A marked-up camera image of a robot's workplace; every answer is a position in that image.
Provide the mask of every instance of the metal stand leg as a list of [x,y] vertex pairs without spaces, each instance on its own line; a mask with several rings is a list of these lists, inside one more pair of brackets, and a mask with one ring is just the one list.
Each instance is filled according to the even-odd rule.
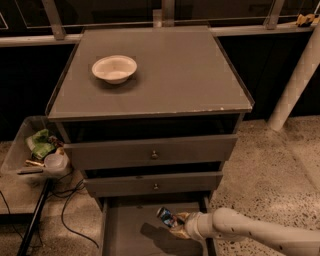
[[23,237],[23,241],[20,245],[17,256],[25,256],[27,253],[27,250],[29,248],[29,244],[31,242],[33,233],[34,233],[34,231],[38,225],[38,222],[40,220],[44,203],[47,199],[47,196],[48,196],[50,189],[52,188],[52,184],[53,184],[53,181],[48,179],[43,187],[43,190],[42,190],[41,195],[39,197],[37,206],[33,212],[33,218],[31,220],[30,224],[28,225],[27,231]]

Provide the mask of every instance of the gray drawer cabinet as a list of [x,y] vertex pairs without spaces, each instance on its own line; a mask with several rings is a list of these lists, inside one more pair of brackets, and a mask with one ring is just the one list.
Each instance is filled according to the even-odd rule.
[[[127,82],[92,75],[98,59],[119,54],[137,62]],[[163,205],[208,210],[252,109],[208,28],[86,30],[64,75],[47,116],[103,211],[99,255],[215,255],[212,240],[184,244],[155,218]]]

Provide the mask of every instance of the speckled floor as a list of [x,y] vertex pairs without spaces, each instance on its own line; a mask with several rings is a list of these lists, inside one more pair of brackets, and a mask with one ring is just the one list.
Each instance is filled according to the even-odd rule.
[[[211,200],[213,209],[233,208],[253,219],[320,230],[320,116],[290,118],[280,132],[263,120],[243,122],[231,159],[225,164],[224,178]],[[10,142],[0,143],[0,164]],[[58,190],[73,187],[81,179],[75,172],[71,181]],[[21,183],[15,176],[2,174],[0,190],[14,213],[32,212],[41,186]],[[39,234],[30,255],[95,255],[95,245],[67,231],[60,214],[65,199],[50,197],[43,210]],[[7,209],[0,198],[0,213]],[[65,221],[73,229],[99,241],[101,213],[85,190],[70,201]],[[23,232],[25,227],[17,226]],[[0,225],[0,255],[16,255],[21,238],[11,226]],[[245,239],[219,241],[218,255],[282,255]]]

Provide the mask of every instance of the drawer front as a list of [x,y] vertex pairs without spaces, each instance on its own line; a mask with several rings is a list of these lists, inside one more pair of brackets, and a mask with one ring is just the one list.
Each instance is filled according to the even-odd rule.
[[79,170],[226,161],[237,135],[66,144]]
[[89,179],[84,184],[92,197],[114,197],[212,191],[218,187],[221,178],[222,172],[184,173]]

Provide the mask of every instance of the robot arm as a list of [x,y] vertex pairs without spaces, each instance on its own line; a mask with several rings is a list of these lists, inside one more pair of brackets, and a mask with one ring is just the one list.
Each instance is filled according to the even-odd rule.
[[320,256],[320,232],[255,221],[227,208],[185,215],[185,224],[170,231],[194,240],[248,237],[288,256]]

